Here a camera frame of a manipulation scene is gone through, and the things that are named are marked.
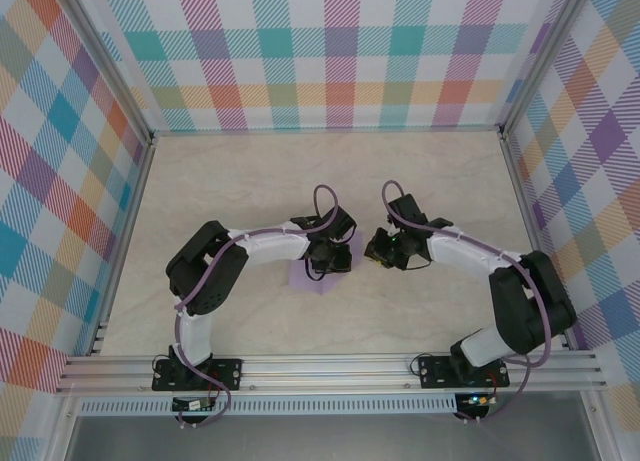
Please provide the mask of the purple paper sheet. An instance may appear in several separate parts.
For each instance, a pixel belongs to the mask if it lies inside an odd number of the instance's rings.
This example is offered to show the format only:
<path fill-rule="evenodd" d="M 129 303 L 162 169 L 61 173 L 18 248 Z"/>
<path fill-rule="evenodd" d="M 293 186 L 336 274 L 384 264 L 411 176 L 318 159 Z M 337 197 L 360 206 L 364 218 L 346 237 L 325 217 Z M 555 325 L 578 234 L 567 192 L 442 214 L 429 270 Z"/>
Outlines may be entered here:
<path fill-rule="evenodd" d="M 363 234 L 357 231 L 354 237 L 348 242 L 352 254 L 351 271 L 347 273 L 327 274 L 322 280 L 314 281 L 306 274 L 305 262 L 296 260 L 290 262 L 289 286 L 318 295 L 325 295 L 333 290 L 347 276 L 354 274 L 364 258 Z"/>

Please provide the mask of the grey metal panel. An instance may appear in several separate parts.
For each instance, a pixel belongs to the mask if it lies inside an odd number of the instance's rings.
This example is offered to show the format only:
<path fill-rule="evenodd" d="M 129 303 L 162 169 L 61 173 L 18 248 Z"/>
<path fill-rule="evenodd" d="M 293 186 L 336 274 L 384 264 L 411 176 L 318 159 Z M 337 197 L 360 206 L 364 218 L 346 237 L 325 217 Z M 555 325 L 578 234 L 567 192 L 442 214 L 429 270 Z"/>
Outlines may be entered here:
<path fill-rule="evenodd" d="M 449 417 L 229 417 L 180 429 L 165 417 L 83 417 L 65 461 L 600 461 L 586 432 Z"/>

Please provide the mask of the small dark circuit board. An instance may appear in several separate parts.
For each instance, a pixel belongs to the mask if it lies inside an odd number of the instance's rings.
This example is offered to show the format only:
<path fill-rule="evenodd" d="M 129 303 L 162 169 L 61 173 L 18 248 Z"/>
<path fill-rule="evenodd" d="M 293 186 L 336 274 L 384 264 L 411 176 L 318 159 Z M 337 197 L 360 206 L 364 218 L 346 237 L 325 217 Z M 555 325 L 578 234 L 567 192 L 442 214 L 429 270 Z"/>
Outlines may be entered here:
<path fill-rule="evenodd" d="M 213 398 L 173 398 L 172 410 L 174 412 L 200 413 L 211 412 L 216 405 Z"/>

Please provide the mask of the long aluminium mounting rail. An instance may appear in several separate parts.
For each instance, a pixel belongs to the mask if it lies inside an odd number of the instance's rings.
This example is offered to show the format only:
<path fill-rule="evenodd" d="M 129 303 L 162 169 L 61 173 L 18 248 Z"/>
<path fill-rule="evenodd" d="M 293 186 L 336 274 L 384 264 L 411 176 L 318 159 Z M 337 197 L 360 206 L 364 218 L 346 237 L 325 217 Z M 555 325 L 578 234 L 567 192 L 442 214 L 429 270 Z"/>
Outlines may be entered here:
<path fill-rule="evenodd" d="M 162 356 L 90 356 L 70 358 L 58 395 L 149 394 L 152 364 Z M 239 394 L 391 394 L 419 392 L 418 358 L 414 354 L 242 355 Z M 599 391 L 607 388 L 604 372 L 590 351 L 554 351 L 539 367 L 527 371 L 507 365 L 510 386 L 533 392 Z M 454 392 L 455 388 L 435 388 Z"/>

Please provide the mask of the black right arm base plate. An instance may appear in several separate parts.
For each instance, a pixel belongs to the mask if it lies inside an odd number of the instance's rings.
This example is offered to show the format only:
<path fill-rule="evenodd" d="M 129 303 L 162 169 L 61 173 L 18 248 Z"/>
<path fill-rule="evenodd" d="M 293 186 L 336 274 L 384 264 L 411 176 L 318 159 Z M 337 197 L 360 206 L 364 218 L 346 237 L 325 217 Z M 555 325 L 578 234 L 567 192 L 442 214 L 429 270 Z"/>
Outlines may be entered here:
<path fill-rule="evenodd" d="M 450 356 L 421 356 L 418 374 L 423 389 L 503 388 L 510 386 L 506 364 L 495 360 L 483 367 L 456 368 Z"/>

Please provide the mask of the aluminium table edge rail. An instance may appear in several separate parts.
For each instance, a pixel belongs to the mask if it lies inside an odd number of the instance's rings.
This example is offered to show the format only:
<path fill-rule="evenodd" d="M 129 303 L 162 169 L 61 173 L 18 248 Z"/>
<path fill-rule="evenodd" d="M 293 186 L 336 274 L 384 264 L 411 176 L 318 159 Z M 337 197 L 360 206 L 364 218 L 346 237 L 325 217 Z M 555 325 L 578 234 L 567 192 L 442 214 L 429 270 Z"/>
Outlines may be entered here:
<path fill-rule="evenodd" d="M 524 226 L 527 232 L 527 236 L 528 236 L 531 248 L 533 250 L 543 251 L 542 237 L 538 229 L 539 227 L 534 215 L 534 211 L 528 203 L 524 181 L 518 170 L 518 166 L 515 161 L 515 156 L 511 151 L 510 145 L 508 143 L 508 140 L 505 134 L 498 132 L 498 141 L 499 141 L 499 145 L 505 160 L 507 171 L 509 173 L 509 177 L 511 179 L 511 183 L 514 189 L 514 193 L 517 199 L 517 203 L 521 212 L 521 216 L 524 222 Z M 560 275 L 558 273 L 556 274 L 558 276 L 560 285 L 562 285 L 562 282 L 560 280 Z M 562 285 L 562 287 L 564 290 L 563 294 L 565 295 L 567 300 L 570 301 L 569 296 L 566 292 L 566 287 L 564 285 Z M 573 332 L 571 330 L 572 326 L 570 326 L 569 328 L 564 330 L 561 334 L 556 336 L 560 339 L 560 341 L 558 341 L 558 343 L 556 343 L 556 341 L 553 341 L 552 343 L 553 346 L 556 346 L 556 344 L 560 346 L 561 344 L 562 348 L 557 348 L 557 349 L 574 350 L 575 339 L 573 336 Z"/>
<path fill-rule="evenodd" d="M 155 151 L 157 145 L 157 137 L 154 133 L 150 134 L 150 139 L 146 142 L 146 146 L 143 150 L 143 158 L 139 171 L 138 178 L 136 180 L 133 193 L 130 198 L 130 203 L 126 211 L 126 217 L 124 219 L 123 229 L 121 235 L 116 244 L 116 250 L 114 252 L 114 262 L 109 273 L 105 292 L 101 297 L 96 312 L 95 319 L 91 323 L 90 336 L 85 343 L 84 355 L 91 356 L 99 351 L 97 345 L 99 344 L 98 332 L 108 325 L 110 313 L 115 301 L 115 296 L 119 286 L 119 282 L 122 276 L 124 264 L 126 261 L 128 249 L 131 243 L 132 235 L 135 228 L 135 223 L 140 210 L 142 198 L 146 188 L 146 184 L 151 171 Z"/>

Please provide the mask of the thin aluminium wall rail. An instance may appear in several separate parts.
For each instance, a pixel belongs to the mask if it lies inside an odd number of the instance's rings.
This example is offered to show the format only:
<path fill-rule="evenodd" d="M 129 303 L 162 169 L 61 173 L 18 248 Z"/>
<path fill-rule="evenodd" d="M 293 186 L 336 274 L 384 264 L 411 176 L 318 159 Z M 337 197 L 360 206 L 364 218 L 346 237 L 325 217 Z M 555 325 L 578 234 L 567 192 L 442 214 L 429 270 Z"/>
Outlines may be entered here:
<path fill-rule="evenodd" d="M 235 130 L 156 130 L 154 137 L 222 136 L 222 135 L 276 135 L 276 134 L 338 134 L 338 133 L 475 133 L 500 132 L 499 125 L 417 126 L 417 127 L 342 127 L 342 128 L 282 128 Z"/>

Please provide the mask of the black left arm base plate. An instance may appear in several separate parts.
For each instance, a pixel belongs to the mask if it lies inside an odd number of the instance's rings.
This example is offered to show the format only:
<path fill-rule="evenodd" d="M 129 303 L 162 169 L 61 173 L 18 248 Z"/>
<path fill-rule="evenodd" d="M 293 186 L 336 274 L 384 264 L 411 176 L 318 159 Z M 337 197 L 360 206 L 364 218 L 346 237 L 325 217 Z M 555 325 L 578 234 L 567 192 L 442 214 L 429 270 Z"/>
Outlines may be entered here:
<path fill-rule="evenodd" d="M 210 359 L 196 366 L 196 369 L 208 377 L 225 385 L 230 391 L 237 391 L 242 376 L 241 359 Z M 194 373 L 179 360 L 174 358 L 160 358 L 152 364 L 153 391 L 216 391 L 208 379 Z"/>

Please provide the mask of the aluminium frame post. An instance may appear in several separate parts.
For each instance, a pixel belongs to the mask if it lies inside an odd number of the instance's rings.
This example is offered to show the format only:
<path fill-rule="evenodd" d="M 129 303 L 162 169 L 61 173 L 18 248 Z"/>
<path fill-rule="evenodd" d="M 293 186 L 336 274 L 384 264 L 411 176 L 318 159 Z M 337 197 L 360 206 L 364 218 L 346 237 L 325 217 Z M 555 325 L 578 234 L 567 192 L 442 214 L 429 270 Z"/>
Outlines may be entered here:
<path fill-rule="evenodd" d="M 504 103 L 496 118 L 501 141 L 508 139 L 524 115 L 586 1 L 540 0 L 537 4 L 515 58 L 514 72 L 507 77 Z"/>
<path fill-rule="evenodd" d="M 94 61 L 98 71 L 103 75 L 127 119 L 134 126 L 136 133 L 141 136 L 147 145 L 151 145 L 153 143 L 152 130 L 81 0 L 57 1 L 70 19 L 86 51 Z"/>

